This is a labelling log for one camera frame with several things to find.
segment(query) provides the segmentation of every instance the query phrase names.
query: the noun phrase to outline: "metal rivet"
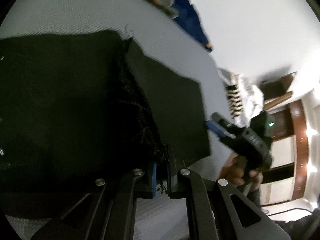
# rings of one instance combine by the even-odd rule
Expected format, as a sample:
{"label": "metal rivet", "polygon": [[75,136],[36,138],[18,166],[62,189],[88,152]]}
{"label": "metal rivet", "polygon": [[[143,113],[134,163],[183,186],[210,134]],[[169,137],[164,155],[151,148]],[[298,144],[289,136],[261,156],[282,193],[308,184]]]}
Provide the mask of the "metal rivet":
{"label": "metal rivet", "polygon": [[104,179],[96,179],[97,186],[103,186],[106,183]]}
{"label": "metal rivet", "polygon": [[220,186],[228,185],[228,181],[226,179],[219,179],[218,183],[219,183]]}
{"label": "metal rivet", "polygon": [[141,175],[143,173],[143,170],[142,169],[134,169],[133,173],[138,176],[138,175]]}
{"label": "metal rivet", "polygon": [[181,173],[182,175],[189,175],[189,174],[190,174],[190,171],[189,171],[188,169],[182,169],[182,170],[180,170],[180,173]]}

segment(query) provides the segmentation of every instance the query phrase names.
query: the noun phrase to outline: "white wall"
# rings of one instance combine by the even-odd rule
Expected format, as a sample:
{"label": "white wall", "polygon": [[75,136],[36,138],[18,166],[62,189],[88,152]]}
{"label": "white wall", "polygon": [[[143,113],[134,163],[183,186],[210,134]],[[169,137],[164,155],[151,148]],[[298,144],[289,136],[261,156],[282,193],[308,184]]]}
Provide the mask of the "white wall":
{"label": "white wall", "polygon": [[320,23],[305,0],[191,0],[220,68],[252,81],[298,71],[293,99],[318,80]]}
{"label": "white wall", "polygon": [[292,199],[294,177],[260,185],[260,204],[273,204]]}
{"label": "white wall", "polygon": [[270,154],[273,158],[271,168],[293,163],[296,156],[294,136],[273,142]]}

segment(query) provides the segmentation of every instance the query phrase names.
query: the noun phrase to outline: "striped object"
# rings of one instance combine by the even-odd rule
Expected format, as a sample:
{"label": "striped object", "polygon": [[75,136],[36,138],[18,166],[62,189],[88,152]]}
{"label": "striped object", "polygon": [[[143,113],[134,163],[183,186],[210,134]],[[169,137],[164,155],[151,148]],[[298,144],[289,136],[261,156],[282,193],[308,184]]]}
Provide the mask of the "striped object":
{"label": "striped object", "polygon": [[243,105],[240,97],[240,90],[237,85],[226,87],[229,109],[232,118],[238,117],[243,113]]}

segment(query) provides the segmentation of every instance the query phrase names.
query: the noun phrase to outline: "black cable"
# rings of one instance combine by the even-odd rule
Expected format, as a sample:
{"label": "black cable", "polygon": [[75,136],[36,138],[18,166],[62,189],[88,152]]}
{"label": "black cable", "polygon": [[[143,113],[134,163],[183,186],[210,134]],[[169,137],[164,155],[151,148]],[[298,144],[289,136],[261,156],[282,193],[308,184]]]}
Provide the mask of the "black cable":
{"label": "black cable", "polygon": [[288,210],[285,210],[285,211],[281,211],[281,212],[278,212],[278,213],[274,213],[274,214],[271,214],[271,215],[268,215],[268,217],[270,216],[274,216],[274,215],[278,215],[278,214],[282,214],[282,213],[286,213],[286,212],[289,212],[291,210],[295,210],[295,209],[298,209],[298,210],[305,210],[305,211],[308,211],[310,212],[310,214],[312,214],[312,212],[306,208],[292,208],[292,209],[288,209]]}

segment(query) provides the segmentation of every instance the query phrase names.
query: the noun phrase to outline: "ceiling light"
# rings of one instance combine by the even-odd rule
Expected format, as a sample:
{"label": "ceiling light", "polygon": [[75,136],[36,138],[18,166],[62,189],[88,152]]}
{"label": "ceiling light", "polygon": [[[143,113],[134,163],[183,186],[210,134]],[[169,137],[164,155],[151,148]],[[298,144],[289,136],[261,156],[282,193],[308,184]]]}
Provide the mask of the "ceiling light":
{"label": "ceiling light", "polygon": [[315,166],[312,166],[311,163],[307,164],[307,169],[309,172],[317,172],[317,168]]}

